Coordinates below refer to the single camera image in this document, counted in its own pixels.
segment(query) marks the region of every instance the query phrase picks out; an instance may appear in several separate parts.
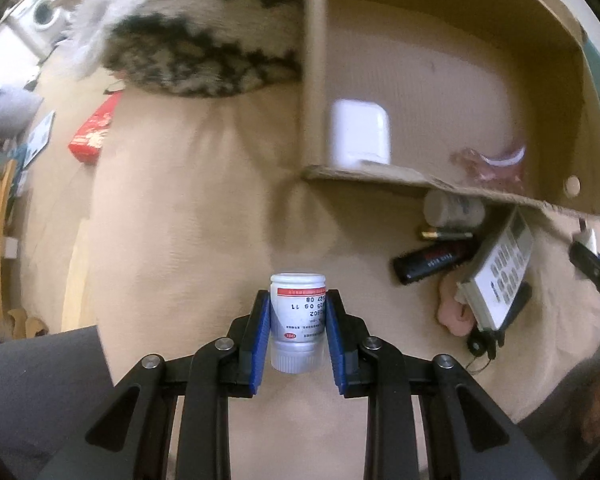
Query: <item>cardboard box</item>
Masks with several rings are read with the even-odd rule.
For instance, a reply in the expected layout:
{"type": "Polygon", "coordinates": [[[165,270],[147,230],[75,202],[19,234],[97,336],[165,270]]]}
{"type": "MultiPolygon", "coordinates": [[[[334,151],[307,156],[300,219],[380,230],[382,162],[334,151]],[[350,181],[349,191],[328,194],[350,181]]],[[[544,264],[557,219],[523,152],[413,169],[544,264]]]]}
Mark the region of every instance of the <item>cardboard box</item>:
{"type": "Polygon", "coordinates": [[[306,0],[306,178],[391,182],[600,218],[600,104],[559,0],[306,0]],[[330,163],[337,99],[387,111],[391,164],[330,163]],[[523,195],[475,187],[452,153],[525,139],[523,195]],[[576,176],[577,196],[565,182],[576,176]]]}

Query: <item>red label stripe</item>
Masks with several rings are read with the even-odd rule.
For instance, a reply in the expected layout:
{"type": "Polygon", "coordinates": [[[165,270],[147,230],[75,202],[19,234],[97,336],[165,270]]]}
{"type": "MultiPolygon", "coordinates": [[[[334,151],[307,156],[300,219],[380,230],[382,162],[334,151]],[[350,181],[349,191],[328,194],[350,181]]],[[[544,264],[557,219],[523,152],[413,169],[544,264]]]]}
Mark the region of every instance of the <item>red label stripe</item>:
{"type": "Polygon", "coordinates": [[[279,288],[279,296],[318,296],[327,292],[327,289],[322,288],[279,288]]]}

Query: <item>black battery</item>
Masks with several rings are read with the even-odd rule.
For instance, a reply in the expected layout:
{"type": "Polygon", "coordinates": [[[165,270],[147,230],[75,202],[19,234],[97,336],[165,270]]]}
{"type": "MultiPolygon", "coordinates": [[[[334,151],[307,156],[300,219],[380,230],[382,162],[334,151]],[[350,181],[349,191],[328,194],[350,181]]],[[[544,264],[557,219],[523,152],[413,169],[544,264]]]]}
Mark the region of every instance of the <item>black battery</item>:
{"type": "Polygon", "coordinates": [[[480,244],[474,238],[438,242],[394,258],[392,266],[400,283],[409,285],[470,260],[479,247],[480,244]]]}

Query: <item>remote control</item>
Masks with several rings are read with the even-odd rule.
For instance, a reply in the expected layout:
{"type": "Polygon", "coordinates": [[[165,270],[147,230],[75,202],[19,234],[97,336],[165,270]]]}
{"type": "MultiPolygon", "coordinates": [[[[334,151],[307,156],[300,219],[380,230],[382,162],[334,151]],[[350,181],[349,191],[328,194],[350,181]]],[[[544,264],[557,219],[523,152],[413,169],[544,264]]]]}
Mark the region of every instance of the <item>remote control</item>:
{"type": "Polygon", "coordinates": [[[516,207],[502,231],[485,240],[458,291],[483,329],[499,330],[529,263],[534,239],[516,207]]]}

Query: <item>bottle cap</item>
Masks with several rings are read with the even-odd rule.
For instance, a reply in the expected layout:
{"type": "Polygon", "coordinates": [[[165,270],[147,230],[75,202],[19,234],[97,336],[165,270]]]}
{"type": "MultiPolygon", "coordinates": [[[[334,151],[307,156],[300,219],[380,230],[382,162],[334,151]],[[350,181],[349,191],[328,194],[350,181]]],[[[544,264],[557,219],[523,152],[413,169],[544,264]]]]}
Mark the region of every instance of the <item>bottle cap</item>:
{"type": "Polygon", "coordinates": [[[271,365],[285,374],[304,374],[319,368],[323,353],[324,336],[312,343],[271,341],[271,365]]]}
{"type": "Polygon", "coordinates": [[[449,219],[449,204],[444,191],[430,190],[424,198],[424,218],[433,227],[444,227],[449,219]]]}

